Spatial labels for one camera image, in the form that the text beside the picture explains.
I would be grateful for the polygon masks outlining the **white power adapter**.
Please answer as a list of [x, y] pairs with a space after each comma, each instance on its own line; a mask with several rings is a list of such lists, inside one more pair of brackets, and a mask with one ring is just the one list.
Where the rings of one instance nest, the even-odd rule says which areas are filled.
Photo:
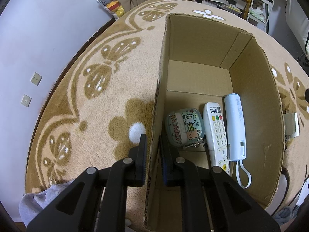
[[283, 115], [285, 136], [295, 138], [300, 135], [300, 127], [297, 113], [286, 113]]

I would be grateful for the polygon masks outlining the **brown cardboard box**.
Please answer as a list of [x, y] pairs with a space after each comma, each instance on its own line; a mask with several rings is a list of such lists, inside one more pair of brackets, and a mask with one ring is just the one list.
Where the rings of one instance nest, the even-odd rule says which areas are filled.
[[159, 22], [157, 95], [150, 144], [144, 224], [152, 231], [181, 231], [179, 188], [163, 185], [159, 169], [159, 136], [166, 116], [189, 108], [202, 111], [208, 102], [224, 103], [231, 93], [240, 96], [246, 129], [245, 168], [252, 175], [247, 188], [262, 207], [268, 207], [279, 184], [284, 153], [281, 100], [266, 49], [252, 34], [252, 25], [240, 18], [228, 24], [188, 14], [169, 14]]

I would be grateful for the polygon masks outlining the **white remote control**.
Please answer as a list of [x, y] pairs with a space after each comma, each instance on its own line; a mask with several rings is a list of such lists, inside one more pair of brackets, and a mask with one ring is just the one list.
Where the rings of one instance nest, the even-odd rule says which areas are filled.
[[207, 102], [204, 105], [203, 121], [211, 166], [219, 166], [230, 174], [223, 111], [218, 103]]

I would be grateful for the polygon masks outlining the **light blue power bank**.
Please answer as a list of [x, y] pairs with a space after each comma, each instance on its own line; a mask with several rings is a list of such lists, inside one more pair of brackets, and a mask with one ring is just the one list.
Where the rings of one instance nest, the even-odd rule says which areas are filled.
[[[236, 162], [236, 180], [243, 189], [247, 189], [251, 185], [252, 176], [243, 164], [247, 157], [247, 146], [240, 96], [236, 93], [228, 94], [224, 97], [224, 104], [227, 125], [227, 158], [229, 161]], [[243, 170], [248, 177], [246, 185], [241, 182], [240, 170]]]

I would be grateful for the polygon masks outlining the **blue grey cloth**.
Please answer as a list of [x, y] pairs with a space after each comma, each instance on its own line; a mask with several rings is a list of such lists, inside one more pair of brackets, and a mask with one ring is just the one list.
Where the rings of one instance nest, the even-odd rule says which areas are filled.
[[294, 208], [287, 206], [283, 208], [281, 211], [274, 214], [272, 217], [280, 226], [282, 226], [283, 224], [286, 224], [290, 220], [297, 217], [299, 207], [300, 207], [299, 205], [296, 205]]

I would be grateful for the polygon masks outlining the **cartoon print round pouch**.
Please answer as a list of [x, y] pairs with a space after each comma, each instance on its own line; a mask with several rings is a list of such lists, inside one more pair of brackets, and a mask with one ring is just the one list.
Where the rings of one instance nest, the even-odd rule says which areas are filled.
[[203, 118], [195, 108], [170, 112], [165, 119], [165, 129], [168, 141], [174, 147], [198, 148], [204, 141]]

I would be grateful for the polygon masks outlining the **beige butterfly pattern rug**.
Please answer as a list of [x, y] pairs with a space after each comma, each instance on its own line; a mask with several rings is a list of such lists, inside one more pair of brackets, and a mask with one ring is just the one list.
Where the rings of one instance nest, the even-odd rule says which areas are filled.
[[[163, 36], [159, 22], [167, 15], [188, 14], [191, 9], [200, 9], [201, 16], [215, 21], [225, 12], [228, 24], [239, 18], [194, 2], [151, 0], [127, 12], [84, 50], [43, 111], [29, 152], [26, 192], [39, 193], [55, 183], [71, 181], [90, 166], [111, 166], [128, 155], [143, 133], [148, 137], [148, 179], [160, 59], [154, 36]], [[252, 25], [250, 32], [263, 31]], [[297, 113], [300, 127], [300, 135], [289, 139], [283, 119], [279, 184], [265, 207], [273, 214], [295, 204], [308, 180], [308, 76], [270, 35], [263, 32], [258, 40], [266, 49], [282, 113]], [[149, 180], [142, 188], [128, 190], [127, 217], [138, 231], [147, 230], [148, 184]]]

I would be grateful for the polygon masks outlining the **white utility cart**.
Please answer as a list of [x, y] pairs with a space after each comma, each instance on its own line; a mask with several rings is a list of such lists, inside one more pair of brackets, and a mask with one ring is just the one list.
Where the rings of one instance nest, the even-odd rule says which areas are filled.
[[264, 32], [268, 32], [269, 18], [274, 0], [251, 0], [247, 21]]

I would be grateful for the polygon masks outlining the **lower wall outlet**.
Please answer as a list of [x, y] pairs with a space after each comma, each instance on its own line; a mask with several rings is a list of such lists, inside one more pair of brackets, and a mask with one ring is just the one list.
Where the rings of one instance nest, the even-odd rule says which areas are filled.
[[25, 107], [29, 107], [30, 105], [30, 102], [31, 102], [31, 97], [24, 94], [22, 99], [21, 99], [21, 104]]

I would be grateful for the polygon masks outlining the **wall outlet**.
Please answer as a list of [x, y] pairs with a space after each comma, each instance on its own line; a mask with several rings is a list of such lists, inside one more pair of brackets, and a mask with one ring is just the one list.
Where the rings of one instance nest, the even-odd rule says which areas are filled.
[[32, 78], [31, 78], [30, 82], [31, 82], [32, 84], [38, 86], [39, 83], [40, 83], [40, 81], [41, 81], [41, 79], [42, 79], [42, 76], [35, 72], [35, 73], [33, 74]]
[[31, 97], [24, 94], [22, 99], [21, 99], [21, 104], [25, 107], [29, 107], [30, 105], [30, 102], [31, 102]]

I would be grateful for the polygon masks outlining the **upper wall outlet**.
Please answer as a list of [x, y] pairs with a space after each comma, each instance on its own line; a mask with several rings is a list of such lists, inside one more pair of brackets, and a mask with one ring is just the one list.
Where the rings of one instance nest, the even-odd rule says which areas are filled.
[[32, 84], [38, 86], [39, 83], [40, 83], [40, 81], [41, 81], [41, 79], [42, 79], [42, 76], [35, 72], [35, 73], [33, 74], [32, 78], [31, 78], [30, 82], [31, 82]]

